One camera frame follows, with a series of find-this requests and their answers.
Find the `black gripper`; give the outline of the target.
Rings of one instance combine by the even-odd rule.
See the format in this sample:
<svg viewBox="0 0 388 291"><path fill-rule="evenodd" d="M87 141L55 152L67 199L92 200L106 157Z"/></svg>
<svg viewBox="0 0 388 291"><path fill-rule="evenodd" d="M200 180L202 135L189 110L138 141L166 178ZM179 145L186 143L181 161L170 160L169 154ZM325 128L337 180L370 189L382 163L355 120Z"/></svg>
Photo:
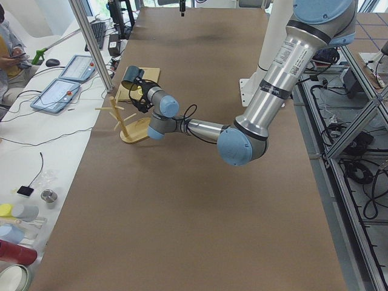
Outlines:
<svg viewBox="0 0 388 291"><path fill-rule="evenodd" d="M147 99L148 92L153 87L153 81L148 79L138 79L136 84L141 87L141 98Z"/></svg>

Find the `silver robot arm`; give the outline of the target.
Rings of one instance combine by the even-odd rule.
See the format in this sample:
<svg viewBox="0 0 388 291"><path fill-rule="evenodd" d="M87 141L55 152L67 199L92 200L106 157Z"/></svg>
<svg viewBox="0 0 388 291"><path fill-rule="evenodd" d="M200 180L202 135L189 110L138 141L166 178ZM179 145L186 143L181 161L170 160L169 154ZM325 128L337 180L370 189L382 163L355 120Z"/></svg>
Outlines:
<svg viewBox="0 0 388 291"><path fill-rule="evenodd" d="M250 80L252 98L231 125L179 115L179 104L157 83L136 77L142 88L141 110L152 109L149 137L182 132L215 144L222 159L242 166L258 159L268 147L269 125L318 50L350 44L355 37L356 1L275 1L264 50Z"/></svg>

